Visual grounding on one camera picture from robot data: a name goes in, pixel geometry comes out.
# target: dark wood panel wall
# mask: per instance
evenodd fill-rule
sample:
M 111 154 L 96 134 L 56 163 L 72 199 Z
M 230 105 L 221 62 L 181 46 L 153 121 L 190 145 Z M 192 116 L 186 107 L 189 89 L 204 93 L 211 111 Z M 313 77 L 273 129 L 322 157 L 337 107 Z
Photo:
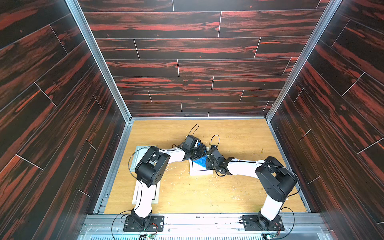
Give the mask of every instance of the dark wood panel wall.
M 64 0 L 0 6 L 0 239 L 75 239 L 125 122 Z
M 339 240 L 384 239 L 384 2 L 343 0 L 271 120 Z
M 328 1 L 79 0 L 134 117 L 265 116 Z

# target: wooden plank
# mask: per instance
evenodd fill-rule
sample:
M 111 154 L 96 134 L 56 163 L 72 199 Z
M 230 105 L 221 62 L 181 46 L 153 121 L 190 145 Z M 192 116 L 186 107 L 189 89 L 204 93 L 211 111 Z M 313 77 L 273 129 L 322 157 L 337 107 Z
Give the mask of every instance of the wooden plank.
M 290 74 L 293 67 L 295 66 L 296 62 L 297 62 L 297 59 L 298 57 L 292 57 L 289 61 L 289 63 L 287 64 L 285 70 L 284 70 L 284 73 L 283 74 Z
M 134 207 L 131 203 L 136 179 L 128 177 L 127 164 L 137 145 L 156 144 L 162 149 L 171 148 L 172 144 L 180 144 L 196 123 L 200 127 L 194 136 L 204 144 L 209 145 L 213 135 L 220 135 L 219 151 L 225 158 L 260 160 L 274 156 L 284 164 L 264 119 L 135 121 L 104 213 L 118 214 Z M 163 141 L 159 141 L 158 136 L 164 132 L 166 136 Z M 266 192 L 260 181 L 247 181 L 249 177 L 241 175 L 196 177 L 190 176 L 188 172 L 187 161 L 169 164 L 161 180 L 159 204 L 152 205 L 154 214 L 258 212 L 264 204 Z M 188 199 L 195 199 L 195 203 L 188 204 Z M 295 212 L 305 212 L 298 194 L 290 197 L 284 207 Z
M 180 103 L 126 103 L 130 113 L 181 113 Z
M 239 102 L 242 91 L 150 91 L 154 103 Z
M 355 152 L 382 138 L 383 134 L 339 95 L 308 62 L 297 80 Z
M 171 12 L 172 0 L 79 0 L 84 12 Z
M 212 89 L 212 77 L 113 77 L 120 91 L 203 91 Z
M 0 35 L 6 37 L 0 38 L 0 49 L 69 13 L 67 4 L 62 0 L 3 2 L 0 12 Z
M 215 38 L 220 12 L 84 13 L 96 38 Z
M 243 11 L 243 10 L 289 10 L 313 9 L 318 0 L 174 0 L 175 11 Z
M 268 111 L 264 112 L 211 112 L 210 117 L 265 117 Z
M 384 34 L 349 21 L 332 48 L 384 84 Z
M 179 60 L 180 76 L 253 76 L 282 74 L 289 58 Z
M 36 83 L 56 105 L 59 105 L 94 63 L 94 58 L 83 41 Z
M 0 50 L 0 109 L 66 55 L 50 26 Z
M 351 0 L 344 1 L 338 8 L 340 14 L 384 33 L 382 15 L 384 5 L 382 1 Z
M 0 136 L 3 136 L 0 140 L 0 169 L 54 109 L 54 104 L 33 84 L 0 112 Z
M 132 113 L 133 117 L 208 117 L 208 113 Z
M 317 5 L 317 9 L 325 9 L 330 0 L 320 0 L 319 5 Z
M 334 165 L 327 164 L 332 169 L 328 170 L 328 175 L 322 175 L 333 197 L 344 211 L 344 215 L 349 219 L 350 225 L 358 226 L 364 222 L 366 228 L 371 229 L 370 238 L 377 237 L 376 223 L 369 219 L 376 216 L 376 219 L 384 216 L 376 203 L 384 201 L 383 183 L 380 182 L 372 170 L 359 159 L 356 153 L 352 151 L 346 141 L 340 136 L 340 133 L 328 121 L 329 117 L 324 115 L 320 108 L 312 101 L 306 90 L 300 94 L 295 102 L 298 109 L 311 128 L 319 143 L 324 148 L 329 157 L 329 161 Z M 363 229 L 356 234 L 362 236 Z
M 212 90 L 281 89 L 288 75 L 215 77 Z
M 105 59 L 139 59 L 133 39 L 97 38 L 96 42 Z
M 294 81 L 291 88 L 288 91 L 288 96 L 291 98 L 293 102 L 295 102 L 296 98 L 299 96 L 303 87 L 300 85 L 299 81 Z
M 82 148 L 68 171 L 60 189 L 53 199 L 48 211 L 42 219 L 33 239 L 49 240 L 55 239 L 62 228 L 65 219 L 70 214 L 70 208 L 75 200 L 76 194 L 86 175 L 88 166 L 95 155 L 94 150 L 88 142 L 84 142 Z
M 97 66 L 94 66 L 19 150 L 18 154 L 45 168 L 64 136 L 93 98 L 102 81 L 104 79 L 100 71 Z
M 82 43 L 82 41 L 84 41 L 72 14 L 68 14 L 67 16 L 52 23 L 51 27 L 67 53 L 72 51 L 75 47 Z
M 376 177 L 378 177 L 382 182 L 384 182 L 383 154 L 384 140 L 379 141 L 359 154 L 360 159 L 365 162 L 365 164 L 375 173 Z
M 273 90 L 246 90 L 243 92 L 240 102 L 274 101 L 279 95 L 280 89 Z
M 113 122 L 113 116 L 117 110 L 118 108 L 115 106 L 113 98 L 110 98 L 87 136 L 88 142 L 90 142 L 94 148 L 99 149 L 100 143 L 111 122 Z
M 140 59 L 253 58 L 260 38 L 135 39 Z
M 261 38 L 255 58 L 298 57 L 309 36 Z
M 126 103 L 151 103 L 148 91 L 120 91 Z
M 220 37 L 310 35 L 323 10 L 223 12 Z
M 81 227 L 83 226 L 86 214 L 85 211 L 90 202 L 90 197 L 77 192 L 72 203 L 70 212 L 64 221 L 57 240 L 76 240 Z
M 184 113 L 193 112 L 262 112 L 267 102 L 184 103 Z
M 318 41 L 307 61 L 340 95 L 364 72 L 322 41 Z
M 340 35 L 341 31 L 343 31 L 344 27 L 347 25 L 348 21 L 349 18 L 346 18 L 336 12 L 321 35 L 321 41 L 331 47 Z
M 0 235 L 41 173 L 17 155 L 0 171 Z
M 363 74 L 343 97 L 384 135 L 383 84 Z
M 177 77 L 175 60 L 110 60 L 106 63 L 113 76 L 118 77 Z

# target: aluminum frame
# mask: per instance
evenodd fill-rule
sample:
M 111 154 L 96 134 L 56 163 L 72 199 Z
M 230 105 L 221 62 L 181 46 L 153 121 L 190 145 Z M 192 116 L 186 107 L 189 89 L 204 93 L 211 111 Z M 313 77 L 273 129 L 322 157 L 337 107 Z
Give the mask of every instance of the aluminum frame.
M 295 82 L 297 76 L 299 75 L 301 69 L 303 68 L 305 62 L 319 41 L 321 35 L 323 34 L 325 28 L 328 26 L 331 18 L 336 13 L 337 8 L 339 7 L 342 0 L 331 0 L 327 7 L 325 8 L 323 14 L 321 15 L 315 29 L 313 30 L 310 38 L 308 39 L 307 44 L 305 45 L 303 51 L 301 52 L 295 66 L 293 67 L 291 73 L 289 74 L 283 88 L 281 89 L 279 95 L 277 96 L 274 104 L 266 115 L 267 122 L 270 122 L 279 108 L 280 104 L 283 102 L 285 96 L 287 95 L 289 89 Z
M 96 43 L 96 39 L 93 36 L 91 28 L 88 25 L 87 20 L 85 19 L 84 13 L 81 10 L 81 7 L 77 0 L 65 0 L 70 9 L 72 16 L 80 29 L 81 34 L 83 35 L 85 42 L 87 43 L 92 56 L 95 58 L 96 64 L 99 67 L 101 74 L 103 75 L 105 82 L 110 89 L 113 98 L 115 99 L 119 110 L 126 123 L 130 123 L 132 115 L 130 114 L 127 105 L 124 103 L 124 100 L 120 94 L 118 87 L 116 86 L 115 81 L 113 80 L 112 74 L 109 71 L 107 63 L 103 55 L 101 54 L 100 48 Z

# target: light wood surface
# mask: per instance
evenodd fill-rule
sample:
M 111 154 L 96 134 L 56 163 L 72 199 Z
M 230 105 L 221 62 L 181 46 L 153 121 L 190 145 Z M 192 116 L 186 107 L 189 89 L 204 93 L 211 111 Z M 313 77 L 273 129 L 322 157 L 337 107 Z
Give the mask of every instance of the light wood surface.
M 137 145 L 172 148 L 196 123 L 200 127 L 194 136 L 206 146 L 213 135 L 220 136 L 218 149 L 225 158 L 256 161 L 273 156 L 285 165 L 264 119 L 135 121 L 104 213 L 118 214 L 134 207 L 131 203 L 136 179 L 129 173 L 128 159 Z M 164 173 L 159 203 L 152 204 L 152 209 L 153 213 L 163 214 L 258 212 L 266 196 L 258 179 L 241 175 L 190 176 L 188 161 L 175 162 Z M 298 194 L 290 197 L 284 207 L 306 211 Z

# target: blue cloth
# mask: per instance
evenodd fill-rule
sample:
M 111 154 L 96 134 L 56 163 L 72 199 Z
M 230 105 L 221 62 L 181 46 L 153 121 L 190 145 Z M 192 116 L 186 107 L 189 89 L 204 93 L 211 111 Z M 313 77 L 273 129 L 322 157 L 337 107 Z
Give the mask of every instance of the blue cloth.
M 205 168 L 206 167 L 205 163 L 207 161 L 207 158 L 208 158 L 207 155 L 205 155 L 202 158 L 195 160 L 194 162 Z

